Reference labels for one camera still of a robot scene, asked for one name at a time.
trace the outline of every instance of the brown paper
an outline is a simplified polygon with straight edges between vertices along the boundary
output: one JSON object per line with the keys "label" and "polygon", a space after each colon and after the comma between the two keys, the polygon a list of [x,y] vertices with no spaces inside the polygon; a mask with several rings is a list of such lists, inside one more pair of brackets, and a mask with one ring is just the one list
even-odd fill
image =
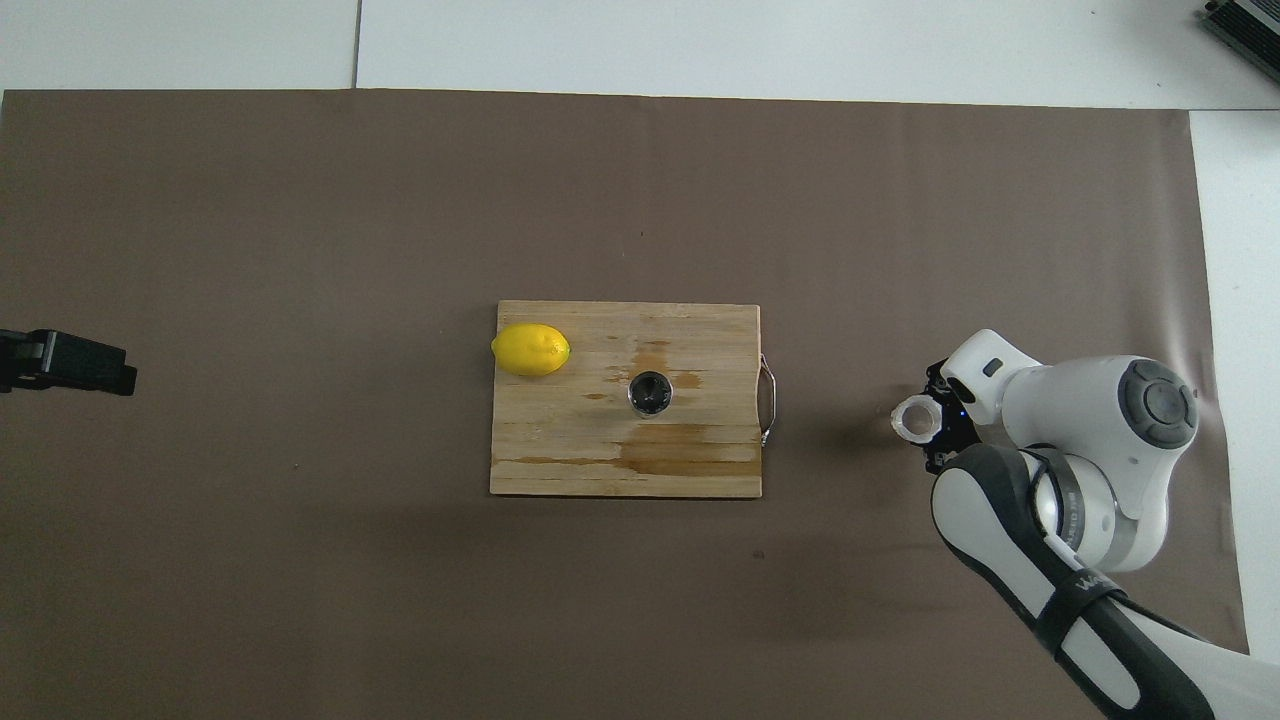
{"label": "brown paper", "polygon": [[[991,327],[1199,391],[1130,594],[1243,650],[1181,111],[20,92],[0,324],[8,717],[1079,717],[887,416]],[[503,297],[758,304],[759,501],[490,497]]]}

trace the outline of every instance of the yellow lemon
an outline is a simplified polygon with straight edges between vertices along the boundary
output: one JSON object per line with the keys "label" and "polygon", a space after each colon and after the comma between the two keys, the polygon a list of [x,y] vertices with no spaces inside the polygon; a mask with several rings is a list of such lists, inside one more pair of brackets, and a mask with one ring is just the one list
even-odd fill
{"label": "yellow lemon", "polygon": [[489,345],[498,366],[513,375],[547,375],[568,360],[568,341],[541,323],[515,323],[502,328]]}

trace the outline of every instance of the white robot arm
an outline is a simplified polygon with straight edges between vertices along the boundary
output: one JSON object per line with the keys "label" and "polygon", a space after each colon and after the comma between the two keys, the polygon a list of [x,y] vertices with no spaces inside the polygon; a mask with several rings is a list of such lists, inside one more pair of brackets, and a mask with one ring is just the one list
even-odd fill
{"label": "white robot arm", "polygon": [[[895,410],[927,456],[943,427],[965,432],[957,418],[1004,425],[1020,448],[975,442],[941,466],[938,533],[1103,714],[1280,717],[1280,666],[1202,641],[1102,574],[1142,568],[1164,542],[1170,471],[1197,424],[1176,373],[1134,356],[1047,366],[982,331],[931,379]],[[933,427],[906,430],[925,401]]]}

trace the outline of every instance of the metal handle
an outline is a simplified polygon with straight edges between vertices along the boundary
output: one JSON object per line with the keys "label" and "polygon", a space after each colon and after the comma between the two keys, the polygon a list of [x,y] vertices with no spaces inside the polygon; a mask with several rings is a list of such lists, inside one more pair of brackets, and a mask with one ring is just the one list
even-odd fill
{"label": "metal handle", "polygon": [[760,354],[760,374],[769,380],[769,421],[760,428],[760,447],[769,442],[769,433],[773,432],[773,423],[778,419],[778,379],[769,369],[769,361]]}

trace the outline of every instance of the black cup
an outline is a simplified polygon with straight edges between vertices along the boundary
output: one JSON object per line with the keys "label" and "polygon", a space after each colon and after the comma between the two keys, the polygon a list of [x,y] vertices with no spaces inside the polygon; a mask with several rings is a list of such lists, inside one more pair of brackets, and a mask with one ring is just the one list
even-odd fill
{"label": "black cup", "polygon": [[636,413],[644,418],[657,415],[671,406],[672,395],[671,380],[667,379],[667,375],[653,370],[631,378],[631,384],[627,387],[627,400],[631,402],[631,407],[635,407]]}

